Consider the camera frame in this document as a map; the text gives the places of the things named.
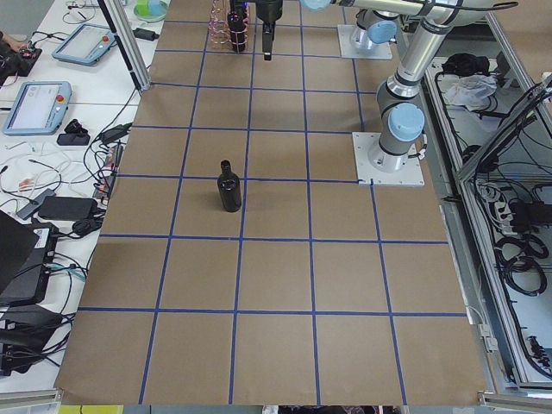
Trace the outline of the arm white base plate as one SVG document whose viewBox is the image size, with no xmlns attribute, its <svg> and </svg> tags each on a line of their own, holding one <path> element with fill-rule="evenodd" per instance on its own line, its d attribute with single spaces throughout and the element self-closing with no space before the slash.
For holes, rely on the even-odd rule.
<svg viewBox="0 0 552 414">
<path fill-rule="evenodd" d="M 391 60 L 391 40 L 397 33 L 392 22 L 378 22 L 368 29 L 357 25 L 339 25 L 338 39 L 342 58 Z"/>
<path fill-rule="evenodd" d="M 354 132 L 352 138 L 359 185 L 424 186 L 414 143 L 407 154 L 397 156 L 387 154 L 380 147 L 380 133 Z"/>
</svg>

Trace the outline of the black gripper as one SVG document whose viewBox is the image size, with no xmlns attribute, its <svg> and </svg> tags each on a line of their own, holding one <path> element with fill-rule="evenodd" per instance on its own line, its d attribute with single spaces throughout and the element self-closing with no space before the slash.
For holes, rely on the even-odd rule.
<svg viewBox="0 0 552 414">
<path fill-rule="evenodd" d="M 262 52 L 264 60 L 273 57 L 273 41 L 275 24 L 282 16 L 283 0 L 256 0 L 256 15 L 264 23 L 262 25 Z"/>
</svg>

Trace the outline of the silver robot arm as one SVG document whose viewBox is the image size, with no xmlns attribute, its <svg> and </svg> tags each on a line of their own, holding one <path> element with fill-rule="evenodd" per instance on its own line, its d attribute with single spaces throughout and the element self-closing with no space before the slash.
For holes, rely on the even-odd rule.
<svg viewBox="0 0 552 414">
<path fill-rule="evenodd" d="M 442 45 L 456 26 L 466 26 L 489 11 L 513 8 L 517 1 L 335 1 L 341 7 L 373 9 L 421 18 L 396 72 L 378 92 L 378 99 L 392 104 L 410 101 L 420 92 L 420 81 Z"/>
<path fill-rule="evenodd" d="M 257 18 L 262 21 L 262 51 L 272 59 L 276 21 L 283 14 L 282 1 L 255 1 Z M 342 58 L 391 60 L 390 44 L 398 32 L 398 14 L 375 9 L 359 9 L 355 25 L 339 25 L 338 40 Z"/>
</svg>

